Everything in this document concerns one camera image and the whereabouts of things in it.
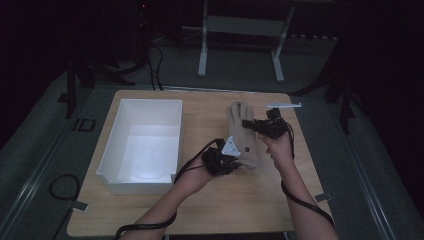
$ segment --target white box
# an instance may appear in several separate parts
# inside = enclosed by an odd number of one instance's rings
[[[163,194],[182,146],[182,100],[121,99],[97,175],[114,194]]]

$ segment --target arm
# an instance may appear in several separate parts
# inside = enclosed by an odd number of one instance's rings
[[[274,159],[274,165],[280,172],[287,190],[302,201],[318,206],[294,164],[288,133],[276,140],[262,135],[258,135],[258,138],[268,146],[267,152]],[[299,239],[338,239],[333,226],[323,216],[289,198],[287,204]]]
[[[201,166],[201,158],[195,159],[192,167]],[[175,185],[163,195],[135,224],[162,223],[170,219],[177,211],[180,204],[190,195],[200,191],[213,177],[204,167],[184,172]],[[166,228],[155,230],[129,231],[122,235],[120,240],[135,239],[162,239]]]

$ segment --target beige glove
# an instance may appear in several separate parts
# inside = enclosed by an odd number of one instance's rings
[[[256,134],[252,129],[243,128],[242,120],[253,121],[253,107],[246,102],[233,102],[226,110],[229,136],[241,153],[236,162],[250,168],[256,168],[258,154],[256,151]]]

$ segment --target metal frame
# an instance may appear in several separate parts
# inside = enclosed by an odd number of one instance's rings
[[[280,54],[283,48],[284,41],[287,37],[287,31],[289,29],[293,13],[294,7],[290,7],[285,21],[209,16],[208,0],[204,0],[202,49],[200,52],[199,69],[197,75],[199,77],[206,76],[206,65],[208,58],[208,32],[225,32],[279,37],[280,39],[277,48],[271,51],[271,58],[274,65],[275,77],[277,82],[284,82],[284,75],[280,62]]]

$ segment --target human hand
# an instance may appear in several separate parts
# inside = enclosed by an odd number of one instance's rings
[[[187,197],[200,191],[214,177],[203,166],[201,156],[194,159],[187,167],[174,187],[179,188],[179,191]]]
[[[258,134],[258,138],[268,146],[266,152],[271,154],[274,165],[280,173],[286,166],[292,165],[292,143],[288,132],[277,139],[272,139],[262,134]]]

